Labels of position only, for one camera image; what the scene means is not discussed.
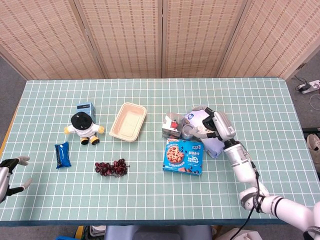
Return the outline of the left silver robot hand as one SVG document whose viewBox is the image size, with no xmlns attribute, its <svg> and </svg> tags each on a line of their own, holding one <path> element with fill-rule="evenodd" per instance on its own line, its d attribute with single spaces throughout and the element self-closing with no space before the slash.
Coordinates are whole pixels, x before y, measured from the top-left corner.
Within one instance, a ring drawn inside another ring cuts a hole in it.
<svg viewBox="0 0 320 240">
<path fill-rule="evenodd" d="M 10 177 L 17 165 L 27 166 L 30 160 L 29 156 L 18 156 L 11 159 L 5 159 L 0 163 L 0 202 L 4 202 L 6 197 L 18 194 L 26 190 L 32 183 L 32 178 L 29 178 L 23 185 L 15 188 L 10 188 Z"/>
</svg>

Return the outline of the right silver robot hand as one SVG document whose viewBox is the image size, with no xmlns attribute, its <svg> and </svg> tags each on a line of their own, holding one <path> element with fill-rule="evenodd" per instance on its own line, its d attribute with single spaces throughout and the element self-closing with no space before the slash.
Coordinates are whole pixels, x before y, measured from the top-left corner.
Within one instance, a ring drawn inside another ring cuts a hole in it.
<svg viewBox="0 0 320 240">
<path fill-rule="evenodd" d="M 195 106 L 192 111 L 196 113 L 203 111 L 207 114 L 201 120 L 203 127 L 209 131 L 205 134 L 205 138 L 218 138 L 221 142 L 234 140 L 236 131 L 224 112 L 213 111 L 203 105 Z"/>
</svg>

